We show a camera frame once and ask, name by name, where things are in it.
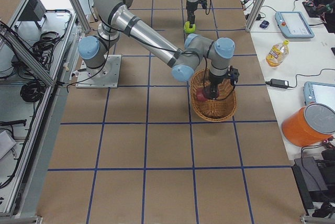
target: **plastic bottle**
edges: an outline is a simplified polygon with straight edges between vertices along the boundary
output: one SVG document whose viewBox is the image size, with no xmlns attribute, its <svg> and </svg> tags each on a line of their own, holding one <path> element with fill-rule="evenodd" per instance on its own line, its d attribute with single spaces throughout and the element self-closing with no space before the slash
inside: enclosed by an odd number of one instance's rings
<svg viewBox="0 0 335 224">
<path fill-rule="evenodd" d="M 271 67 L 280 65 L 288 55 L 288 40 L 275 44 L 266 56 L 266 61 Z"/>
</svg>

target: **blue and white device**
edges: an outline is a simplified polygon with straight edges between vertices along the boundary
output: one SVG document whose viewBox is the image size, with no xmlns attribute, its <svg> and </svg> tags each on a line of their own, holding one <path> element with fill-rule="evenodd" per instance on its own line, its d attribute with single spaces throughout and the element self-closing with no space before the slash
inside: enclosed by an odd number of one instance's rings
<svg viewBox="0 0 335 224">
<path fill-rule="evenodd" d="M 276 12 L 275 19 L 286 38 L 313 38 L 314 33 L 301 12 Z"/>
<path fill-rule="evenodd" d="M 306 82 L 304 97 L 306 105 L 312 102 L 320 103 L 335 110 L 335 84 Z"/>
</svg>

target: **orange container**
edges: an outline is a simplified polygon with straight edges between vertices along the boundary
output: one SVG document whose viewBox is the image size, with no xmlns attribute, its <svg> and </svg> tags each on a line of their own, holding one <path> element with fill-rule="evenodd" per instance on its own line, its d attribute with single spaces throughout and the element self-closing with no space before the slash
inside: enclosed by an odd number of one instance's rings
<svg viewBox="0 0 335 224">
<path fill-rule="evenodd" d="M 282 131 L 299 147 L 314 144 L 335 132 L 335 111 L 318 103 L 304 106 L 282 123 Z"/>
</svg>

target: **blue joint cap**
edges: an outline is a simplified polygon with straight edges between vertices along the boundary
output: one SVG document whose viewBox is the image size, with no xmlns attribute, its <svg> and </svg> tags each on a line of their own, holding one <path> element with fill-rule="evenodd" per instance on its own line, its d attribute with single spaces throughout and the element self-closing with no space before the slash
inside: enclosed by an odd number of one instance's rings
<svg viewBox="0 0 335 224">
<path fill-rule="evenodd" d="M 179 64 L 172 67 L 171 74 L 179 82 L 186 82 L 193 76 L 194 70 L 187 65 Z"/>
<path fill-rule="evenodd" d="M 185 40 L 185 43 L 184 43 L 184 47 L 185 47 L 185 49 L 186 48 L 188 48 L 188 46 L 189 46 L 189 44 L 192 42 L 192 40 L 194 39 L 194 38 L 196 38 L 197 36 L 200 36 L 200 35 L 198 35 L 198 34 L 189 34 L 188 36 L 187 36 L 187 38 L 186 38 L 186 40 Z"/>
<path fill-rule="evenodd" d="M 215 51 L 220 57 L 231 59 L 235 51 L 235 43 L 230 38 L 219 38 L 214 43 Z"/>
<path fill-rule="evenodd" d="M 84 37 L 78 43 L 78 52 L 85 60 L 89 60 L 95 57 L 99 51 L 99 48 L 99 41 L 93 36 Z"/>
</svg>

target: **brown basket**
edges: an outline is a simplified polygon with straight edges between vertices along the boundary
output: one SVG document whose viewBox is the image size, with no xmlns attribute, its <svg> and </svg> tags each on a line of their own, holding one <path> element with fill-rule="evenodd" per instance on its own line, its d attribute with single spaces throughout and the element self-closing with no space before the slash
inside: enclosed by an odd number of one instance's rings
<svg viewBox="0 0 335 224">
<path fill-rule="evenodd" d="M 198 116 L 206 121 L 222 122 L 234 115 L 236 111 L 236 96 L 233 91 L 225 100 L 198 101 L 196 92 L 203 87 L 205 70 L 196 72 L 191 79 L 191 101 L 192 107 Z M 208 70 L 205 77 L 205 86 L 209 85 Z M 217 99 L 225 98 L 232 90 L 229 80 L 224 80 L 218 85 L 220 96 Z"/>
</svg>

